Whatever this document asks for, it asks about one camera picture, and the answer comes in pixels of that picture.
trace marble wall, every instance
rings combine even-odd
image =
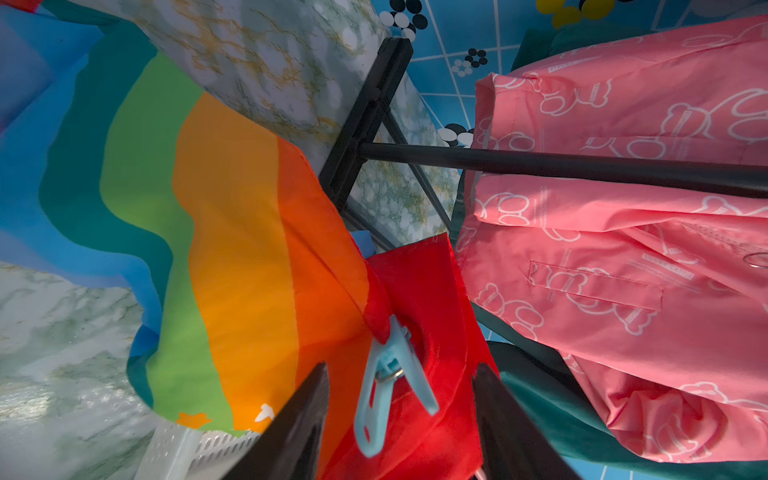
[[[141,306],[0,263],[0,478],[131,480],[159,418],[125,375]]]

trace clothespin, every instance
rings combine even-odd
[[[330,391],[328,366],[319,363],[222,480],[314,480]]]
[[[411,333],[400,325],[394,315],[389,317],[389,325],[387,342],[382,345],[374,339],[371,345],[355,413],[355,440],[362,454],[368,458],[378,455],[384,447],[389,407],[392,405],[392,390],[398,379],[405,378],[408,381],[427,413],[434,415],[440,410],[422,364],[413,351]]]

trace pink jacket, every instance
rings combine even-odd
[[[768,165],[768,18],[568,52],[478,83],[473,147]],[[470,298],[558,349],[625,447],[768,459],[768,201],[475,175]]]

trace red cloth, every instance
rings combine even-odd
[[[34,13],[43,0],[0,0],[0,5],[9,5],[25,12]]]
[[[472,376],[481,362],[498,370],[472,312],[448,235],[368,261],[394,313],[412,333],[440,411],[429,416],[408,383],[398,381],[382,452],[364,457],[350,429],[321,478],[466,480],[482,465]]]

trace orange stripe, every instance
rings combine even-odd
[[[269,421],[255,422],[261,406],[277,412],[296,387],[299,337],[277,206],[279,163],[274,134],[209,94],[177,142],[174,193],[195,225],[192,286],[237,430],[263,432]]]
[[[319,473],[352,426],[372,335],[362,312],[368,273],[341,217],[301,150],[279,140],[280,214],[287,233],[299,324],[299,385],[328,364],[331,396]]]

